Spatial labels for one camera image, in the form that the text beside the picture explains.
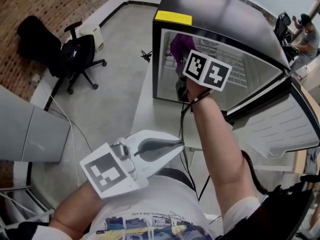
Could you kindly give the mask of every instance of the gray floor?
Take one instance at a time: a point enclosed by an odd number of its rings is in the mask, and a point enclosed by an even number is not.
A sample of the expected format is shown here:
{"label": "gray floor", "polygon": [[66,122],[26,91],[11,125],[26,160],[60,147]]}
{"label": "gray floor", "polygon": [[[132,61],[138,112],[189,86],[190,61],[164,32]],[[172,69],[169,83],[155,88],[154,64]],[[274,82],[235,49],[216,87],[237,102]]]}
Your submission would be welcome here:
{"label": "gray floor", "polygon": [[[84,77],[80,76],[74,85],[73,95],[66,92],[68,83],[65,82],[55,96],[64,112],[82,130],[93,150],[105,142],[112,144],[117,138],[130,134],[148,67],[148,63],[140,57],[141,50],[152,50],[152,19],[155,11],[155,8],[143,5],[126,5],[119,10],[101,28],[104,48],[97,54],[96,59],[105,58],[107,67],[96,66],[87,71],[92,81],[99,84],[99,88],[92,90]],[[55,104],[52,104],[51,108],[58,110]],[[88,155],[90,150],[74,126],[73,134],[75,155],[72,135],[69,134],[60,163],[34,163],[32,167],[32,183],[53,207],[77,188],[75,159],[80,181],[85,181],[79,161]],[[209,174],[203,154],[197,152],[195,155],[190,172],[197,191],[200,192]],[[292,159],[285,156],[278,161],[265,161],[259,154],[250,155],[255,162],[261,162],[262,165],[266,162],[285,164]],[[188,153],[188,157],[190,164],[192,154]],[[176,157],[171,165],[183,170],[179,157]],[[278,184],[290,186],[297,180],[295,175],[273,171],[259,171],[258,177],[270,190]],[[258,193],[257,195],[262,200],[263,196]],[[205,213],[220,214],[211,180],[200,205]],[[212,229],[222,234],[221,225],[222,221],[218,219],[212,224]]]}

